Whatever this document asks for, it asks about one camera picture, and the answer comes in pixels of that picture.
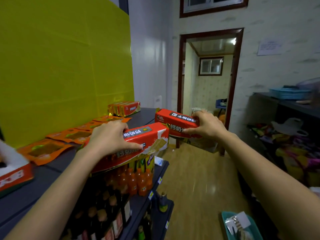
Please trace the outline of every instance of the brown window frame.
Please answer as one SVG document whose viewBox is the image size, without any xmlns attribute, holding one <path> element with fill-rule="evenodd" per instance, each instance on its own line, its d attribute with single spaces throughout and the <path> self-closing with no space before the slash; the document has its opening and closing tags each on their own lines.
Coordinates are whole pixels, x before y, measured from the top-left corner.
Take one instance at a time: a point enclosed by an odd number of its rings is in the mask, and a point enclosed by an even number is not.
<svg viewBox="0 0 320 240">
<path fill-rule="evenodd" d="M 219 74 L 200 74 L 201 71 L 201 60 L 210 60 L 210 59 L 222 59 L 221 69 Z M 212 56 L 212 57 L 200 57 L 199 58 L 199 71 L 198 76 L 222 76 L 224 56 Z"/>
<path fill-rule="evenodd" d="M 203 14 L 213 13 L 213 12 L 222 12 L 222 11 L 231 10 L 231 9 L 245 8 L 248 6 L 248 3 L 249 3 L 249 0 L 243 0 L 242 3 L 232 4 L 232 5 L 223 6 L 223 7 L 213 7 L 213 8 L 184 13 L 183 12 L 184 0 L 180 0 L 180 18 L 203 15 Z"/>
</svg>

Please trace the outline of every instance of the shelf label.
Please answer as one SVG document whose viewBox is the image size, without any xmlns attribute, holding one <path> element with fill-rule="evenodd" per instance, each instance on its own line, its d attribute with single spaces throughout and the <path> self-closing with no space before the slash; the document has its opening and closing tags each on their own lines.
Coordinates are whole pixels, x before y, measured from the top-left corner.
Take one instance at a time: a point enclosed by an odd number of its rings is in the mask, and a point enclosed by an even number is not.
<svg viewBox="0 0 320 240">
<path fill-rule="evenodd" d="M 150 192 L 150 194 L 149 194 L 149 197 L 148 197 L 148 198 L 149 198 L 149 200 L 151 200 L 151 199 L 152 199 L 152 197 L 153 197 L 153 192 L 151 191 L 151 192 Z"/>
</svg>

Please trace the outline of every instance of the yellow backdrop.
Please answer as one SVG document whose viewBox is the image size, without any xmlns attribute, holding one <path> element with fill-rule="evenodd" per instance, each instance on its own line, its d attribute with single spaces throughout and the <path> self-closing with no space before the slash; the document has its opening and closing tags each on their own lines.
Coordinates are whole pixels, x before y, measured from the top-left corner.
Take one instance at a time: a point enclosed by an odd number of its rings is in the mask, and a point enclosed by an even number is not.
<svg viewBox="0 0 320 240">
<path fill-rule="evenodd" d="M 109 0 L 0 0 L 0 89 L 16 148 L 134 100 L 129 16 Z"/>
</svg>

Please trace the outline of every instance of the floor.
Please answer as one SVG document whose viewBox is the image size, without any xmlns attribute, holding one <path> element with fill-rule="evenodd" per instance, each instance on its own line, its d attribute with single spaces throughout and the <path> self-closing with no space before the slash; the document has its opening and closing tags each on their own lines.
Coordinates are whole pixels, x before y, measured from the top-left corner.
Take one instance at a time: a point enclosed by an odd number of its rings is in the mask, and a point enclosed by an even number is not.
<svg viewBox="0 0 320 240">
<path fill-rule="evenodd" d="M 162 157 L 170 165 L 157 191 L 174 201 L 166 240 L 222 240 L 221 211 L 251 215 L 227 154 L 222 157 L 184 143 L 174 151 L 168 148 Z"/>
</svg>

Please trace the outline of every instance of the forearm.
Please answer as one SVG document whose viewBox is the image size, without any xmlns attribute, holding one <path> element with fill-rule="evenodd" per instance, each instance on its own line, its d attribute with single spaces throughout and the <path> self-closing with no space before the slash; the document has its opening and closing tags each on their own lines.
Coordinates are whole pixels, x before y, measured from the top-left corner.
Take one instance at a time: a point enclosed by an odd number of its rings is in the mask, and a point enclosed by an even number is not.
<svg viewBox="0 0 320 240">
<path fill-rule="evenodd" d="M 5 240 L 59 239 L 91 169 L 94 152 L 80 150 Z"/>
<path fill-rule="evenodd" d="M 320 200 L 234 134 L 219 141 L 278 229 L 289 239 L 318 239 Z"/>
</svg>

